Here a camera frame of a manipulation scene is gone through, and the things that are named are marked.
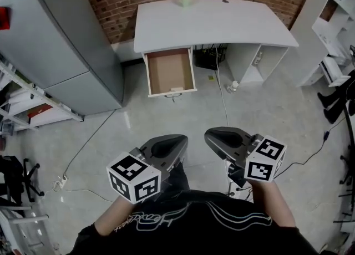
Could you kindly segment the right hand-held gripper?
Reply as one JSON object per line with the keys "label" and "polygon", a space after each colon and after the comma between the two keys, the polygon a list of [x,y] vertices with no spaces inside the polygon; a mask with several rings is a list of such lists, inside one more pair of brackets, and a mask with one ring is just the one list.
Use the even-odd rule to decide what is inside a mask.
{"label": "right hand-held gripper", "polygon": [[250,135],[235,127],[214,127],[204,134],[206,144],[229,163],[228,178],[239,188],[248,180],[271,182],[285,158],[287,145],[270,135]]}

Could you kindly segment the red box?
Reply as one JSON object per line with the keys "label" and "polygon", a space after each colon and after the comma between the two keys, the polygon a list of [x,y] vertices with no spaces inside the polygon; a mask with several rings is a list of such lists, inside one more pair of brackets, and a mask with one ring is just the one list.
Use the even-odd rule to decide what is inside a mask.
{"label": "red box", "polygon": [[27,110],[27,116],[31,119],[49,109],[51,109],[52,106],[48,105],[48,104],[42,104],[42,105],[38,105],[34,108],[28,109]]}

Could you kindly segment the person's left forearm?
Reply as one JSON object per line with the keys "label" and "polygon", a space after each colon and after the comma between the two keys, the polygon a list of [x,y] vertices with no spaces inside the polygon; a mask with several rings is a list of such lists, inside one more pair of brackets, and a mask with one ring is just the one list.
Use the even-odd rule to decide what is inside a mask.
{"label": "person's left forearm", "polygon": [[119,196],[111,206],[94,222],[101,236],[110,235],[132,213],[135,205]]}

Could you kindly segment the black office chair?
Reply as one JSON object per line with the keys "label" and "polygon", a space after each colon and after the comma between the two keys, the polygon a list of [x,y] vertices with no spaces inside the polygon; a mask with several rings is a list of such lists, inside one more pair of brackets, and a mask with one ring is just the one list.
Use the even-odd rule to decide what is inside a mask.
{"label": "black office chair", "polygon": [[24,159],[23,163],[20,163],[15,156],[2,157],[0,155],[0,174],[4,177],[4,183],[0,183],[0,198],[6,195],[7,201],[21,206],[24,191],[30,202],[35,201],[30,190],[37,196],[44,197],[45,193],[37,190],[32,184],[32,176],[40,168],[40,164],[35,164],[31,170],[27,171],[28,162],[29,159]]}

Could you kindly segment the white wooden drawer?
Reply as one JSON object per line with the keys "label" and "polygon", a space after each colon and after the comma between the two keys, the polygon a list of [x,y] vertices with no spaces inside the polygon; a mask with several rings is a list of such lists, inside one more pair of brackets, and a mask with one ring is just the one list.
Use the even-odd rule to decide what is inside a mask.
{"label": "white wooden drawer", "polygon": [[[143,53],[148,80],[148,97],[176,97],[197,91],[192,47]],[[169,92],[183,87],[183,91]]]}

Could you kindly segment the red fridge magnet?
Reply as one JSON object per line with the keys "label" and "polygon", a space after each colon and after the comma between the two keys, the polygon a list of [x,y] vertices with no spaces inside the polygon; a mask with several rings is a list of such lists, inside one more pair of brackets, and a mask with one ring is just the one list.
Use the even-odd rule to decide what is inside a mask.
{"label": "red fridge magnet", "polygon": [[9,30],[10,20],[9,20],[9,8],[0,7],[0,30]]}

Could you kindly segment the person's black printed shirt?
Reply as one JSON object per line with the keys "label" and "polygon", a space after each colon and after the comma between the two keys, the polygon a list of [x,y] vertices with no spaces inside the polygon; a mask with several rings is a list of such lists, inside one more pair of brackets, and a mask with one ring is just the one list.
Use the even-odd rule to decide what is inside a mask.
{"label": "person's black printed shirt", "polygon": [[318,255],[255,204],[189,191],[134,208],[108,236],[81,230],[69,255]]}

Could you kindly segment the white desk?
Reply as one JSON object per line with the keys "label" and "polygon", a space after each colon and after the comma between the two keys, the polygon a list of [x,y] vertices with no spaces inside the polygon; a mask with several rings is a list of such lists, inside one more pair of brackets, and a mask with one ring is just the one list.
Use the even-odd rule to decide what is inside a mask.
{"label": "white desk", "polygon": [[134,51],[145,54],[226,44],[226,62],[241,86],[262,84],[299,44],[265,4],[243,0],[180,0],[138,6]]}

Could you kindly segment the grey cabinet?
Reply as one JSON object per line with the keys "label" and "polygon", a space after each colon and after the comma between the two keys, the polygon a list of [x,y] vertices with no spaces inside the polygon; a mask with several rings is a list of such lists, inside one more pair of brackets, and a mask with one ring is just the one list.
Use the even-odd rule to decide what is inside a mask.
{"label": "grey cabinet", "polygon": [[123,69],[89,0],[0,0],[9,28],[0,54],[82,115],[120,109]]}

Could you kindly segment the person's black trouser leg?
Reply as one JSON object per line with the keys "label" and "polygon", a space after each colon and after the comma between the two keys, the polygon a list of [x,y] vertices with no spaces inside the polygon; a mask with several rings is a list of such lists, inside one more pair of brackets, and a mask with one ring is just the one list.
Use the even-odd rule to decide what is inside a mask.
{"label": "person's black trouser leg", "polygon": [[161,189],[164,193],[180,193],[190,190],[188,179],[181,162],[170,171],[170,175],[163,181]]}

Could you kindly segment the white power strip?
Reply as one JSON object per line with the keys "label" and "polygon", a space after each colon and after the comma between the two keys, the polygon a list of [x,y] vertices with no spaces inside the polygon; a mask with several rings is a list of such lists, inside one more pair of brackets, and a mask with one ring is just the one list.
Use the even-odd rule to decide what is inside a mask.
{"label": "white power strip", "polygon": [[59,180],[56,180],[52,183],[52,189],[54,192],[58,192],[62,190],[68,180],[68,177],[66,175],[63,175],[62,177],[59,177]]}

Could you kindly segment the white shelf unit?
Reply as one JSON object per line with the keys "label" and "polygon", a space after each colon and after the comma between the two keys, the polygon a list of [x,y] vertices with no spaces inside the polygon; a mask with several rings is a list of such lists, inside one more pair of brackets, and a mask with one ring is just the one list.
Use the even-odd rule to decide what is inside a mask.
{"label": "white shelf unit", "polygon": [[329,87],[337,87],[350,78],[355,69],[355,0],[327,0],[312,29],[327,50],[319,69]]}

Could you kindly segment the black box under desk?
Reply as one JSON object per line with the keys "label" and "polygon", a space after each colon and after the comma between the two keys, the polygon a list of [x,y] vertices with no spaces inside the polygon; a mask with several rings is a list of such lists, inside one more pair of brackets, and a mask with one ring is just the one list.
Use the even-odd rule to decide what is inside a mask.
{"label": "black box under desk", "polygon": [[210,47],[202,44],[199,49],[195,46],[194,63],[199,68],[217,70],[217,65],[225,60],[226,50],[227,45],[224,44],[212,44]]}

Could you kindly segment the black tripod stand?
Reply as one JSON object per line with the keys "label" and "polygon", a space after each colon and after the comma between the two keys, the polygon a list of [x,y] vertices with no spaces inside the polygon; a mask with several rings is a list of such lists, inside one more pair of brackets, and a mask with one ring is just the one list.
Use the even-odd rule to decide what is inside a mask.
{"label": "black tripod stand", "polygon": [[344,232],[351,233],[355,228],[355,146],[348,145],[348,151],[340,159],[345,164],[345,174],[339,181],[342,187],[340,223]]}

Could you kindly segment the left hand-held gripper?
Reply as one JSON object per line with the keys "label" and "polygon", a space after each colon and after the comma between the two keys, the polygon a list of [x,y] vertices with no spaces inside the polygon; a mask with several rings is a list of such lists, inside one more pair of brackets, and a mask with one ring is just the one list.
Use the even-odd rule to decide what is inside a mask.
{"label": "left hand-held gripper", "polygon": [[187,136],[170,134],[122,152],[107,165],[110,187],[132,204],[155,197],[170,171],[183,161],[187,146]]}

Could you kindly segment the person's right forearm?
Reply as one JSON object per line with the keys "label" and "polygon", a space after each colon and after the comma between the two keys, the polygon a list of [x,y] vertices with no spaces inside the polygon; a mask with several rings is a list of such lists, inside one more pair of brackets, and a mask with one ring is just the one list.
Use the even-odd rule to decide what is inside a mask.
{"label": "person's right forearm", "polygon": [[252,187],[253,202],[262,208],[279,226],[296,227],[295,218],[277,184],[248,180]]}

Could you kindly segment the white metal shelf rack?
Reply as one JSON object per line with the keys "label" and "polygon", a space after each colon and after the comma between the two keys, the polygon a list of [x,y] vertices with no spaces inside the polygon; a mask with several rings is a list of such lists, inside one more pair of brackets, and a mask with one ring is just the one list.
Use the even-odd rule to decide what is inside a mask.
{"label": "white metal shelf rack", "polygon": [[83,116],[24,77],[0,55],[0,136]]}

